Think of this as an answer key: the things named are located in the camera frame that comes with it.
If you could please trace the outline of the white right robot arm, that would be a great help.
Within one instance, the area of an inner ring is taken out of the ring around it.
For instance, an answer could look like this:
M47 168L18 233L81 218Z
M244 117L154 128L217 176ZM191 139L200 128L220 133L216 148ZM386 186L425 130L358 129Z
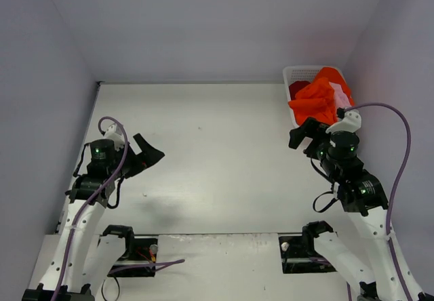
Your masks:
M354 224L369 260L365 265L325 221L306 224L300 246L304 253L329 263L357 293L358 300L432 300L416 282L403 257L393 229L387 223L390 203L380 181L357 157L359 137L354 132L328 132L328 126L309 117L290 131L289 147L305 138L304 153L318 160L317 172L330 184L330 204L339 202Z

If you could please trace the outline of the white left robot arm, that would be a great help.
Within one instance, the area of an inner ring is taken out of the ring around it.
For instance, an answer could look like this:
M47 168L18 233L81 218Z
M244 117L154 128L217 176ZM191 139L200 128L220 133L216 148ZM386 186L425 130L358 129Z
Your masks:
M97 224L108 209L115 184L123 182L162 160L164 152L151 146L141 134L133 139L140 148L136 154L120 135L106 132L103 138L85 144L91 161L84 174L74 173L68 193L66 221L51 262L35 289L26 289L23 300L94 300L98 288L117 261L130 259L135 251L130 226L107 226L102 244L89 255Z

